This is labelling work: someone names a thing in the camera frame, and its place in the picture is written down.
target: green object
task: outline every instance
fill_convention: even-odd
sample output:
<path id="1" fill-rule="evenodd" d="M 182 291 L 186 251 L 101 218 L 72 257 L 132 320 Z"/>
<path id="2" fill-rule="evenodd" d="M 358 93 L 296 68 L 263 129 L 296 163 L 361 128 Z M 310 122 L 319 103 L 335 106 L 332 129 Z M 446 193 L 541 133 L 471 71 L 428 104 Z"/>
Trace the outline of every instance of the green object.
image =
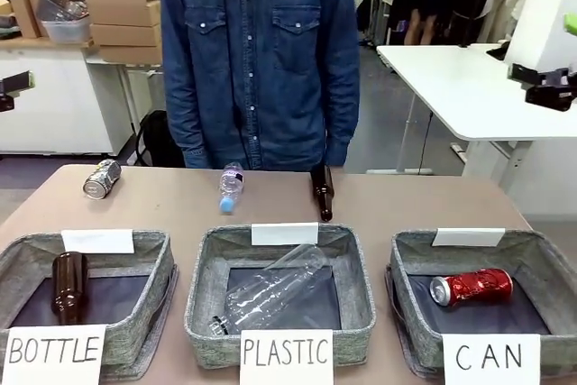
<path id="1" fill-rule="evenodd" d="M 565 30 L 577 36 L 577 14 L 567 14 L 565 16 Z"/>

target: person in denim shirt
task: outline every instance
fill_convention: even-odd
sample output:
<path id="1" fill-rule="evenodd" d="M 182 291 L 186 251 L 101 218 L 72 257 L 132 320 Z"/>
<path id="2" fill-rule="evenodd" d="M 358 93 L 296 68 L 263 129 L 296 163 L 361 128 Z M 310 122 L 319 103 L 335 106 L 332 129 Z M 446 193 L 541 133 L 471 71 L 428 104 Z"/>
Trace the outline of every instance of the person in denim shirt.
<path id="1" fill-rule="evenodd" d="M 187 167 L 343 166 L 359 116 L 353 0 L 161 0 L 169 127 Z"/>

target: blue bottle cap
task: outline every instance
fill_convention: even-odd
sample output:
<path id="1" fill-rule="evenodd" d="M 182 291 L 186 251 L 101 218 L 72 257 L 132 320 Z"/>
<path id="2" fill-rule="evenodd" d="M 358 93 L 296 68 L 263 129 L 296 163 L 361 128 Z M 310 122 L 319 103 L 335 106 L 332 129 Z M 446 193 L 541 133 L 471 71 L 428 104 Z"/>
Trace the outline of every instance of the blue bottle cap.
<path id="1" fill-rule="evenodd" d="M 231 213 L 234 209 L 234 200 L 230 197 L 223 197 L 220 201 L 220 212 Z"/>

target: cardboard box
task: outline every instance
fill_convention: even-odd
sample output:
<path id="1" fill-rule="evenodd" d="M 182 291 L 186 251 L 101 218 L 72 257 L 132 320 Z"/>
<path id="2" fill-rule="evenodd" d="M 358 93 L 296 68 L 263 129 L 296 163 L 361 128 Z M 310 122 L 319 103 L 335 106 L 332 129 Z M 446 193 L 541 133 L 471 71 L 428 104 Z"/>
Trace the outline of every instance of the cardboard box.
<path id="1" fill-rule="evenodd" d="M 151 27 L 160 23 L 160 0 L 87 0 L 93 24 Z"/>
<path id="2" fill-rule="evenodd" d="M 10 0 L 14 15 L 24 38 L 39 38 L 41 36 L 30 0 Z"/>
<path id="3" fill-rule="evenodd" d="M 34 14 L 34 19 L 36 20 L 36 25 L 38 26 L 38 30 L 40 31 L 40 36 L 42 36 L 44 38 L 48 38 L 48 33 L 46 32 L 46 29 L 44 29 L 42 22 L 36 16 L 36 10 L 38 9 L 38 3 L 39 2 L 40 2 L 40 0 L 30 0 L 30 5 L 32 6 L 32 13 Z"/>
<path id="4" fill-rule="evenodd" d="M 96 45 L 127 47 L 156 47 L 160 45 L 160 26 L 135 27 L 91 24 L 90 31 Z"/>
<path id="5" fill-rule="evenodd" d="M 7 0 L 0 0 L 0 15 L 10 15 L 12 13 L 12 6 Z"/>
<path id="6" fill-rule="evenodd" d="M 162 64 L 162 47 L 100 47 L 100 56 L 107 62 L 127 65 Z"/>

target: red can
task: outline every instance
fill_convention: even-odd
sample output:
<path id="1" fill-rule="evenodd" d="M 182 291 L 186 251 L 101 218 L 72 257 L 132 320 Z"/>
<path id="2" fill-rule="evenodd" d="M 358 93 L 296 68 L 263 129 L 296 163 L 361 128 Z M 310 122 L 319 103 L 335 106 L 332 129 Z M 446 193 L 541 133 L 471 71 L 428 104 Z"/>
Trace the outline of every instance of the red can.
<path id="1" fill-rule="evenodd" d="M 434 277 L 429 291 L 435 302 L 443 307 L 467 299 L 508 301 L 513 295 L 513 280 L 504 270 L 477 270 L 450 277 Z"/>

